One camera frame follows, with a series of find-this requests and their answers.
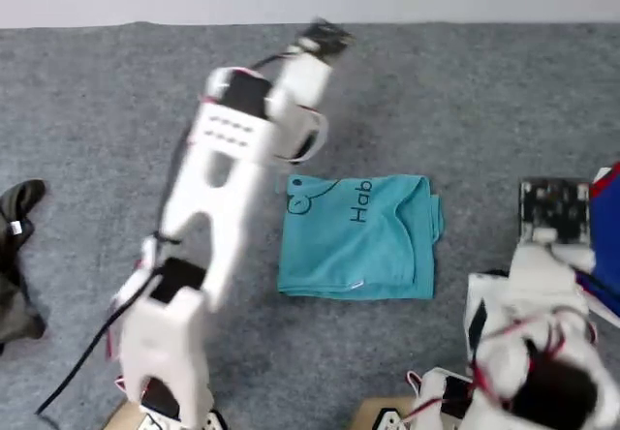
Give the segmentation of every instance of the black cloth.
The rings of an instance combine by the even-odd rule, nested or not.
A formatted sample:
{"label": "black cloth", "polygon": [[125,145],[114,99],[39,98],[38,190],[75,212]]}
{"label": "black cloth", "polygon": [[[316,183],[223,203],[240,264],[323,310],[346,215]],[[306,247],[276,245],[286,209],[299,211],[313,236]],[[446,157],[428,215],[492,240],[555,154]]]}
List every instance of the black cloth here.
{"label": "black cloth", "polygon": [[[27,217],[46,193],[42,180],[15,185],[0,197],[0,353],[9,341],[41,338],[46,325],[32,305],[17,252],[34,232]],[[19,222],[18,234],[12,222]]]}

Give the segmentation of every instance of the carpet floor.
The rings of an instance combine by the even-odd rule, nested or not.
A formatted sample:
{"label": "carpet floor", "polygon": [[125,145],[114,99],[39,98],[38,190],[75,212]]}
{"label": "carpet floor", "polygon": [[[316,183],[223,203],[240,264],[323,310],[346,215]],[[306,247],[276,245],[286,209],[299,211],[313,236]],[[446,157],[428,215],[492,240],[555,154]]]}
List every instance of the carpet floor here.
{"label": "carpet floor", "polygon": [[[276,292],[282,195],[261,197],[252,246],[207,351],[233,429],[345,428],[368,396],[404,394],[406,370],[465,367],[467,274],[507,267],[520,177],[593,177],[620,152],[619,25],[349,25],[322,111],[331,136],[301,169],[326,178],[417,173],[443,199],[432,301],[339,302]],[[0,356],[3,428],[60,383],[153,230],[174,143],[217,67],[250,64],[294,25],[0,30],[0,187],[48,194],[21,251],[48,330]],[[190,238],[200,252],[204,232]],[[620,333],[601,355],[620,378]],[[103,345],[48,414],[98,429],[122,396]]]}

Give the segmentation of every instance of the blue object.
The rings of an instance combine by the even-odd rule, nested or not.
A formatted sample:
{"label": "blue object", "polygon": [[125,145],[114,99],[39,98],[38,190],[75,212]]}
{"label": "blue object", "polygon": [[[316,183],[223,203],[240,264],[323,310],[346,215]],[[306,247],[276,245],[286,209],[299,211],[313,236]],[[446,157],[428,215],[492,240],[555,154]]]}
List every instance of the blue object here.
{"label": "blue object", "polygon": [[620,164],[592,185],[590,219],[597,263],[593,277],[579,274],[577,280],[620,316]]}
{"label": "blue object", "polygon": [[428,178],[291,175],[278,290],[333,299],[433,297],[444,230]]}

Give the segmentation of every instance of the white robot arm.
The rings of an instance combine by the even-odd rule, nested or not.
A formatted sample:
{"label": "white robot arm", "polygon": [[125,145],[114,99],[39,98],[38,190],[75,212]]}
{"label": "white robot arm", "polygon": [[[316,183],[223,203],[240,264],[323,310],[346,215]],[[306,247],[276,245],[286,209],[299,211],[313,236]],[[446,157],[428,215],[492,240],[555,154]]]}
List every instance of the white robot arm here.
{"label": "white robot arm", "polygon": [[425,374],[404,418],[412,428],[443,430],[447,415],[459,430],[615,424],[620,393],[595,349],[596,328],[574,272],[593,264],[587,195],[584,183],[522,183],[510,273],[469,278],[464,326],[473,379],[441,369]]}
{"label": "white robot arm", "polygon": [[[213,397],[203,352],[205,315],[219,307],[243,254],[247,219],[268,169],[301,162],[324,142],[326,124],[315,107],[330,62],[350,39],[318,21],[280,56],[284,66],[273,84],[245,68],[218,69],[208,79],[159,228],[145,239],[139,266],[116,297],[122,304],[148,283],[122,319],[119,357],[128,399],[162,428],[206,426]],[[222,184],[212,176],[223,157],[231,167]],[[206,271],[168,251],[200,215],[211,223]]]}

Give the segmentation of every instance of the teal towel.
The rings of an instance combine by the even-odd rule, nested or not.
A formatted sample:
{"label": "teal towel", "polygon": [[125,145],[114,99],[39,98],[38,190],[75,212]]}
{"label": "teal towel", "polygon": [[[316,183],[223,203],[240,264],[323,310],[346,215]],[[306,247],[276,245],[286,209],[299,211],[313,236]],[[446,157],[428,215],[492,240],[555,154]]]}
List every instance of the teal towel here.
{"label": "teal towel", "polygon": [[291,175],[278,290],[333,299],[433,297],[444,230],[428,178]]}

